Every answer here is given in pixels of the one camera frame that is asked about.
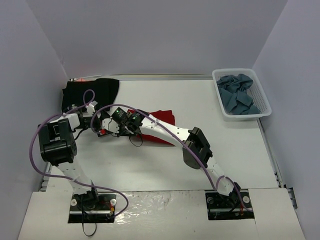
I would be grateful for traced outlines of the red t-shirt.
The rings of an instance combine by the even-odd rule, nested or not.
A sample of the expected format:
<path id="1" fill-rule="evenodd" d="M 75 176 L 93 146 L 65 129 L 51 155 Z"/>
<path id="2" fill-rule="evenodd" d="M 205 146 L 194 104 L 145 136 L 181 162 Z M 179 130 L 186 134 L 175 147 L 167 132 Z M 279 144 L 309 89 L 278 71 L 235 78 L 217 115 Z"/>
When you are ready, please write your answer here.
<path id="1" fill-rule="evenodd" d="M 158 111 L 150 112 L 150 114 L 163 122 L 166 122 L 166 123 L 171 124 L 173 126 L 176 125 L 175 116 L 173 115 L 172 110 L 158 110 Z M 141 138 L 143 141 L 148 141 L 148 142 L 152 142 L 152 143 L 165 144 L 165 145 L 169 145 L 169 146 L 173 145 L 170 142 L 167 142 L 163 139 L 160 139 L 160 138 L 152 136 L 152 135 L 142 134 L 139 138 Z"/>

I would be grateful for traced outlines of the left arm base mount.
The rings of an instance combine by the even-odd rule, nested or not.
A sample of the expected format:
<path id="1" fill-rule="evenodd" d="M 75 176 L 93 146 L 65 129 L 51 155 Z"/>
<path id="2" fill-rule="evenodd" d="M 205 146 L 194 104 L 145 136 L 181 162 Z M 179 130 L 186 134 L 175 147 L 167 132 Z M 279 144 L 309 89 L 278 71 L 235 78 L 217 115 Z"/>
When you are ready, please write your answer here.
<path id="1" fill-rule="evenodd" d="M 115 221 L 115 209 L 117 204 L 117 195 L 112 193 L 99 193 L 96 203 L 83 202 L 79 197 L 73 195 L 69 208 L 69 224 L 100 224 L 113 223 Z"/>

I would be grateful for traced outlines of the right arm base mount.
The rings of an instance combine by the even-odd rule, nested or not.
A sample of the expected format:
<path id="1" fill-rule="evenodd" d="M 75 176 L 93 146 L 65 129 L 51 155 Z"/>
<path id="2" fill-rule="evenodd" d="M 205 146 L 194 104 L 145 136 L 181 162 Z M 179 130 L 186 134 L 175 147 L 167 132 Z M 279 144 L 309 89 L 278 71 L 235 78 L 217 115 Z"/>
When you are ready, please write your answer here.
<path id="1" fill-rule="evenodd" d="M 217 191 L 206 191 L 205 200 L 209 221 L 254 219 L 255 215 L 248 190 L 241 190 L 240 196 L 220 195 Z"/>

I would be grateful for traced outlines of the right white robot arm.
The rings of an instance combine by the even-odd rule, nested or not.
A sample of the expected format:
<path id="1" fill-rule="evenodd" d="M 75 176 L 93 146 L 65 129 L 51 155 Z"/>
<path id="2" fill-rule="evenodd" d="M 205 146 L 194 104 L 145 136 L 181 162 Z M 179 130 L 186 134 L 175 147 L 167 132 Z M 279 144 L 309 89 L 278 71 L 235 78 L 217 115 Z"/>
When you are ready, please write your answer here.
<path id="1" fill-rule="evenodd" d="M 118 104 L 117 108 L 108 114 L 107 106 L 93 114 L 91 128 L 99 134 L 102 130 L 120 136 L 121 130 L 131 135 L 147 135 L 161 139 L 182 150 L 183 162 L 190 168 L 201 170 L 213 190 L 220 194 L 222 202 L 229 207 L 240 200 L 241 187 L 225 176 L 224 171 L 214 159 L 211 145 L 203 131 L 194 127 L 182 128 L 153 116 L 140 109 L 127 112 Z"/>

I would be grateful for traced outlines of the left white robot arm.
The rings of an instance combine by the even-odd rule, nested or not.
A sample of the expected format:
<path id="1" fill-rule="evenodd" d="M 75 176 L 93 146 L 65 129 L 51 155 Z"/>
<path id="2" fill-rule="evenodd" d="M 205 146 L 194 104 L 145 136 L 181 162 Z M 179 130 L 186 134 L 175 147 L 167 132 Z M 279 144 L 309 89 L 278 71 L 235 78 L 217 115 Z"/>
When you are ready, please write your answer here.
<path id="1" fill-rule="evenodd" d="M 85 122 L 77 113 L 63 114 L 39 128 L 39 148 L 42 159 L 57 167 L 68 180 L 76 201 L 95 209 L 100 205 L 101 197 L 76 159 L 74 130 L 84 126 Z"/>

